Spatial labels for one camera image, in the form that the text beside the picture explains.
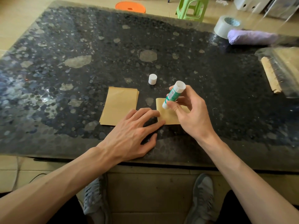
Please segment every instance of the shoe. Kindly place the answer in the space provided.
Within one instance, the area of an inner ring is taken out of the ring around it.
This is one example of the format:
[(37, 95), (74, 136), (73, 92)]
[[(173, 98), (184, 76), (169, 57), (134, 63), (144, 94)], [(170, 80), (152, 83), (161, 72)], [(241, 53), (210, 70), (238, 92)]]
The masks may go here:
[(103, 174), (84, 188), (83, 212), (96, 224), (110, 224), (111, 213), (107, 201), (107, 175)]
[(201, 174), (193, 187), (193, 204), (184, 224), (204, 224), (211, 219), (213, 207), (213, 182), (207, 174)]

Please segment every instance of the forearm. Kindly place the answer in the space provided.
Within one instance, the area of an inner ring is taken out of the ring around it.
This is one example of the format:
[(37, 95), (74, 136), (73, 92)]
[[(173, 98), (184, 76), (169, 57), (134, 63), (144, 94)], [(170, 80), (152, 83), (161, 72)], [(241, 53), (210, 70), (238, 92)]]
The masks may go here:
[(298, 223), (299, 212), (214, 135), (199, 143), (232, 187), (252, 223)]
[(46, 223), (58, 209), (117, 162), (94, 147), (56, 171), (0, 199), (0, 223)]

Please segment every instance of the green label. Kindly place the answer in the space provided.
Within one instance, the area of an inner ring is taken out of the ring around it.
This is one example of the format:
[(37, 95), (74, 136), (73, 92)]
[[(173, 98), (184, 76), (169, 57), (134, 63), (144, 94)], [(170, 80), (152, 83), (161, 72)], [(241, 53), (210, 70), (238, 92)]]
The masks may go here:
[(178, 99), (178, 97), (180, 96), (180, 93), (177, 93), (176, 91), (174, 91), (174, 89), (172, 89), (170, 92), (169, 92), (169, 95), (166, 97), (165, 99), (165, 103), (167, 101), (176, 101)]

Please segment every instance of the glue stick tube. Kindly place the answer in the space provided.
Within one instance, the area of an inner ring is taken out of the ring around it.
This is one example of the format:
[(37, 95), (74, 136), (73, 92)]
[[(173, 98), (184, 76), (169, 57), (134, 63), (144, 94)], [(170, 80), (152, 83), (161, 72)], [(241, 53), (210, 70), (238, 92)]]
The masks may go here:
[(165, 101), (163, 102), (162, 107), (164, 109), (169, 109), (166, 102), (167, 101), (176, 101), (180, 94), (186, 89), (186, 84), (182, 81), (177, 81), (172, 90), (169, 92), (168, 96), (166, 97)]

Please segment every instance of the pant leg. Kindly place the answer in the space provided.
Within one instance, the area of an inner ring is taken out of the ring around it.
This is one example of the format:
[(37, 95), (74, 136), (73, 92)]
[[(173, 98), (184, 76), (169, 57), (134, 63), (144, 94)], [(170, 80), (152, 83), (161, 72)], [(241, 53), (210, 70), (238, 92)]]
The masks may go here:
[(226, 194), (219, 217), (215, 222), (215, 224), (222, 223), (251, 224), (238, 198), (232, 190)]
[(67, 201), (47, 222), (47, 224), (56, 223), (80, 223), (87, 224), (86, 216), (83, 213), (77, 196), (73, 196)]

